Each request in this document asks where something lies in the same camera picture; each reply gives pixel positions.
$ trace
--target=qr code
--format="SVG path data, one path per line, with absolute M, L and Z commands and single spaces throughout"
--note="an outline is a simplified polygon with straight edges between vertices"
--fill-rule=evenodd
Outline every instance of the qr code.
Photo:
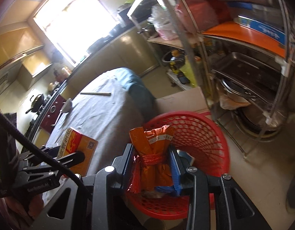
M 90 149 L 90 150 L 93 150 L 94 145 L 95 145 L 95 142 L 89 141 L 89 144 L 88 144 L 87 148 Z

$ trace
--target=bright window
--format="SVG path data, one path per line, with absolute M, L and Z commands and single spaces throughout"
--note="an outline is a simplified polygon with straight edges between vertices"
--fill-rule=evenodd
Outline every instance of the bright window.
M 48 0 L 34 20 L 73 66 L 118 24 L 98 0 Z

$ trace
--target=red mesh basket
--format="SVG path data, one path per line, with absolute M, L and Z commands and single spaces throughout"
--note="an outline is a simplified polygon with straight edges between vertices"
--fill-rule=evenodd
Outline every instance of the red mesh basket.
M 208 175 L 220 177 L 228 173 L 228 146 L 223 133 L 213 121 L 198 113 L 179 111 L 161 114 L 143 127 L 152 130 L 165 124 L 175 128 L 172 144 L 195 158 L 193 166 Z M 188 196 L 148 199 L 141 194 L 127 192 L 126 195 L 137 209 L 150 217 L 176 220 L 188 216 Z M 209 200 L 211 208 L 214 208 L 213 194 L 209 194 Z

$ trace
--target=white plastic bag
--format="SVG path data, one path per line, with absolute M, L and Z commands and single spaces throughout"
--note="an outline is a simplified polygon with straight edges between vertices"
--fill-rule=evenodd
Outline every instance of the white plastic bag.
M 152 7 L 152 14 L 148 21 L 154 24 L 157 33 L 164 40 L 168 41 L 178 38 L 167 14 L 159 5 Z

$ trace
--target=metal rack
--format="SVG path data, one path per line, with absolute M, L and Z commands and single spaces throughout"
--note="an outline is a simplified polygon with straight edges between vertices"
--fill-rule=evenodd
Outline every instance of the metal rack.
M 251 102 L 253 105 L 257 106 L 262 111 L 262 114 L 265 116 L 266 120 L 265 120 L 265 124 L 262 127 L 258 137 L 249 136 L 249 134 L 247 134 L 244 131 L 243 131 L 243 133 L 245 133 L 246 135 L 248 135 L 251 138 L 255 138 L 255 140 L 257 140 L 257 141 L 263 141 L 262 137 L 266 133 L 266 131 L 268 130 L 269 125 L 272 123 L 272 121 L 274 119 L 274 113 L 282 105 L 283 100 L 288 95 L 287 89 L 289 89 L 289 84 L 290 84 L 291 79 L 293 78 L 293 73 L 294 73 L 295 40 L 294 40 L 293 34 L 291 32 L 290 19 L 289 19 L 288 9 L 287 9 L 285 2 L 283 0 L 277 0 L 279 3 L 279 6 L 280 6 L 281 13 L 282 13 L 284 34 L 286 37 L 284 49 L 281 50 L 278 48 L 278 51 L 272 51 L 272 50 L 268 49 L 268 46 L 264 47 L 264 46 L 260 45 L 260 43 L 255 44 L 254 42 L 251 42 L 250 40 L 247 41 L 244 39 L 230 38 L 225 35 L 215 35 L 215 34 L 209 33 L 210 30 L 206 30 L 204 32 L 201 32 L 199 30 L 199 27 L 194 19 L 193 14 L 191 13 L 190 8 L 187 5 L 186 1 L 185 0 L 178 0 L 179 3 L 182 3 L 184 5 L 184 7 L 186 8 L 186 10 L 188 12 L 188 16 L 191 18 L 191 21 L 193 23 L 193 27 L 196 29 L 196 33 L 189 35 L 189 33 L 186 33 L 181 21 L 177 17 L 174 9 L 169 4 L 168 0 L 157 0 L 157 1 L 161 5 L 161 7 L 167 12 L 168 16 L 171 19 L 171 23 L 173 24 L 173 26 L 177 32 L 177 35 L 179 36 L 179 40 L 178 40 L 179 44 L 178 45 L 181 45 L 180 48 L 184 49 L 185 53 L 188 55 L 188 59 L 189 59 L 191 68 L 194 72 L 197 84 L 199 86 L 206 85 L 208 87 L 208 90 L 210 91 L 210 94 L 204 94 L 204 95 L 205 95 L 205 98 L 207 98 L 207 97 L 210 98 L 210 96 L 211 96 L 213 99 L 213 106 L 210 108 L 212 115 L 213 115 L 213 120 L 215 122 L 217 122 L 218 125 L 221 126 L 228 133 L 228 135 L 236 143 L 236 145 L 243 152 L 243 154 L 246 155 L 245 151 L 238 144 L 238 142 L 233 138 L 232 135 L 229 134 L 229 132 L 218 121 L 218 118 L 219 118 L 219 115 L 217 113 L 217 106 L 218 105 L 216 103 L 218 98 L 217 98 L 217 92 L 216 92 L 215 82 L 214 82 L 215 76 L 211 71 L 211 63 L 210 63 L 210 60 L 209 60 L 209 57 L 207 54 L 206 46 L 204 44 L 204 38 L 213 38 L 213 39 L 218 39 L 221 41 L 226 41 L 226 42 L 230 42 L 233 44 L 241 45 L 245 48 L 257 51 L 259 53 L 262 53 L 262 54 L 268 56 L 269 58 L 273 59 L 276 63 L 278 63 L 280 65 L 280 67 L 281 67 L 280 83 L 279 83 L 274 101 L 271 105 L 271 109 L 269 111 L 267 111 L 264 108 L 260 107 L 256 103 L 255 100 L 250 99 L 250 98 L 248 99 L 249 102 Z M 130 11 L 134 11 L 135 9 L 136 9 L 136 7 L 134 6 L 131 8 Z M 198 69 L 196 68 L 195 59 L 194 59 L 194 52 L 193 52 L 193 49 L 191 48 L 191 45 L 190 45 L 190 42 L 193 43 L 193 41 L 196 41 L 197 46 L 199 48 L 199 51 L 200 51 L 200 54 L 202 57 L 202 61 L 204 64 L 205 73 L 200 73 L 198 71 Z M 160 44 L 165 44 L 165 45 L 170 46 L 170 43 L 166 44 L 165 42 L 163 42 L 161 40 L 152 39 L 151 42 L 154 42 L 154 43 L 157 42 Z M 203 84 L 202 75 L 206 76 L 207 84 Z

